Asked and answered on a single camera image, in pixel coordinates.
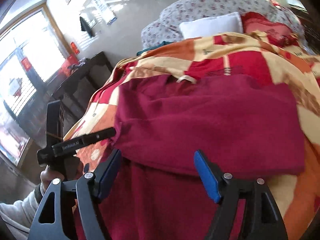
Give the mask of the white sleeve forearm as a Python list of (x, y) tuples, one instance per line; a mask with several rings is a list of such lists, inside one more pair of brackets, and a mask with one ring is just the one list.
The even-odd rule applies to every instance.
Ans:
[(1, 203), (1, 239), (27, 239), (44, 191), (40, 183), (24, 200)]

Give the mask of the person left hand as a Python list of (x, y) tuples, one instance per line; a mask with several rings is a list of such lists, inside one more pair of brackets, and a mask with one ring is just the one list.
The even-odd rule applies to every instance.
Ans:
[(65, 179), (63, 174), (52, 169), (50, 166), (47, 166), (46, 169), (41, 172), (41, 174), (40, 174), (41, 190), (43, 193), (46, 191), (46, 189), (48, 188), (48, 186), (50, 185), (52, 180), (54, 180), (55, 178), (59, 178), (62, 181), (64, 181), (64, 179)]

